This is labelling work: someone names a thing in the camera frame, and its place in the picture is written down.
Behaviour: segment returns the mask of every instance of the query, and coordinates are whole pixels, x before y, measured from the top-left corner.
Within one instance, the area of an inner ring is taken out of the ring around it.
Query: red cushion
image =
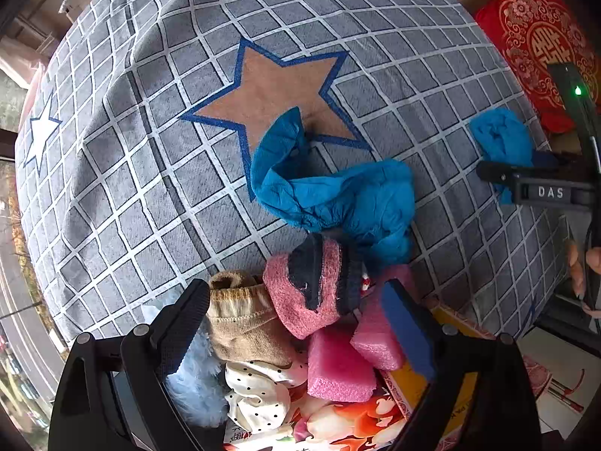
[[[509,63],[547,130],[574,128],[547,64],[575,62],[593,101],[601,104],[599,57],[563,0],[492,0],[476,22]]]

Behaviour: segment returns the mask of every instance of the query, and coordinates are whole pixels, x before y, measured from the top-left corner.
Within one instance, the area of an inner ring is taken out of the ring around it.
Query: light blue fluffy object
[[[167,297],[164,305],[174,304],[178,296]],[[150,324],[163,304],[159,300],[142,306],[144,322]],[[227,419],[227,402],[217,380],[221,364],[213,355],[207,321],[202,321],[179,369],[165,379],[165,388],[182,418],[189,425],[219,427]]]

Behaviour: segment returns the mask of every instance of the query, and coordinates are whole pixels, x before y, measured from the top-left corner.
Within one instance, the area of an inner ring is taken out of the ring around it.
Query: pink foam block
[[[361,320],[350,343],[379,370],[398,370],[405,363],[405,354],[382,310],[380,291],[365,300]]]
[[[366,402],[376,388],[376,375],[350,345],[352,329],[328,326],[313,333],[309,344],[307,393],[334,402]]]

